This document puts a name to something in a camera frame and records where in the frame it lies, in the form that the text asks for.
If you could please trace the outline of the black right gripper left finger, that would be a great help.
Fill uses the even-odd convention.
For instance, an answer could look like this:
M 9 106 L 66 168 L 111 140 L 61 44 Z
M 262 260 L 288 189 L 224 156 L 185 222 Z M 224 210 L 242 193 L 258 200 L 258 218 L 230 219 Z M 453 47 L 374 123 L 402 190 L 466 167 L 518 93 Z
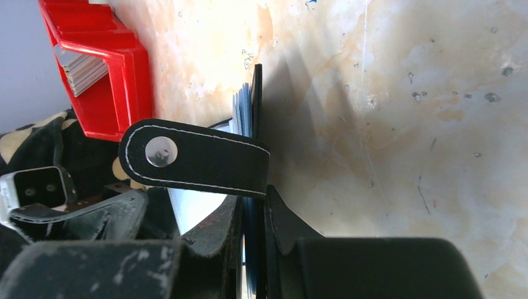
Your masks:
M 38 242 L 1 280 L 2 298 L 238 298 L 242 200 L 172 240 Z

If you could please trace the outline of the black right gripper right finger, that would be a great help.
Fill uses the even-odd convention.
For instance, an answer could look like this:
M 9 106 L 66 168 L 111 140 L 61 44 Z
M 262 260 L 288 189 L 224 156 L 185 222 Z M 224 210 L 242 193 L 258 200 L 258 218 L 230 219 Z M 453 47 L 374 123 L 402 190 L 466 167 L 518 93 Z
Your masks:
M 461 252 L 444 239 L 325 237 L 273 186 L 263 206 L 268 298 L 482 298 Z

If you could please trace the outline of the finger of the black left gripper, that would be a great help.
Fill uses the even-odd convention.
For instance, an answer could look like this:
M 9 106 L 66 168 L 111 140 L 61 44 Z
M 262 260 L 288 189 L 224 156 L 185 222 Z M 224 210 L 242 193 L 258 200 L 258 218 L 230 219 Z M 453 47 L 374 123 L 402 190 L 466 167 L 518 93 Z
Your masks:
M 133 189 L 76 211 L 42 204 L 12 210 L 9 222 L 29 242 L 46 240 L 131 240 L 148 206 L 148 195 Z

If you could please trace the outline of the black leather card holder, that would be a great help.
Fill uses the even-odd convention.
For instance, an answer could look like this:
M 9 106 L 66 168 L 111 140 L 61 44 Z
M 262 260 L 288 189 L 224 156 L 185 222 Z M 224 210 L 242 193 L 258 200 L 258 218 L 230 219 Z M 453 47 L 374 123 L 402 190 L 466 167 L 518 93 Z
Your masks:
M 221 194 L 216 210 L 174 239 L 176 258 L 169 298 L 266 297 L 264 204 L 270 149 L 260 138 L 261 64 L 235 96 L 236 133 L 150 118 L 123 135 L 121 167 L 150 187 Z

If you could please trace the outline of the red plastic bin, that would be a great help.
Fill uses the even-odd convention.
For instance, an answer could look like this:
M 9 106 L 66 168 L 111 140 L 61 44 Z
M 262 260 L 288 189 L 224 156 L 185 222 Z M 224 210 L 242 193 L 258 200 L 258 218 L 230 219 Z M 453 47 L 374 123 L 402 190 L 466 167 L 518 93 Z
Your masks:
M 119 142 L 151 118 L 147 50 L 107 4 L 39 1 L 62 83 L 84 134 Z

